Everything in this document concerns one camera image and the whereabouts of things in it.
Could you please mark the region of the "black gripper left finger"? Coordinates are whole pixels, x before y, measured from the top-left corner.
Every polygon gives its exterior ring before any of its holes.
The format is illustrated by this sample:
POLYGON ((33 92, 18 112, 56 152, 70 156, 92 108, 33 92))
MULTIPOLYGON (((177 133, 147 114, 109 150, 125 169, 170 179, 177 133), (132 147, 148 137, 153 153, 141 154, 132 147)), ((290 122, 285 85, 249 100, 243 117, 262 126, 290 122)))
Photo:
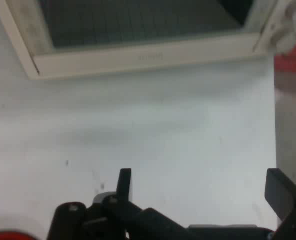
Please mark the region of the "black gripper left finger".
POLYGON ((86 207, 68 202, 57 207, 49 240, 186 240, 188 232, 152 208, 130 202, 131 169, 120 170, 116 191, 86 207))

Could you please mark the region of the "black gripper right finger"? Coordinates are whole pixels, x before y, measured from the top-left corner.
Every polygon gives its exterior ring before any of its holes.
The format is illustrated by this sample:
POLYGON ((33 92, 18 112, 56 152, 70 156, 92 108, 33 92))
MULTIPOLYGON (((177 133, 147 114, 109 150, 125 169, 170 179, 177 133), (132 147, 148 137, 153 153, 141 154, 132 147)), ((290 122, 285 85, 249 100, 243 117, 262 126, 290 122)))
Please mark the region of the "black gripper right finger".
POLYGON ((278 168, 269 168, 264 196, 281 221, 270 239, 296 240, 296 185, 278 168))

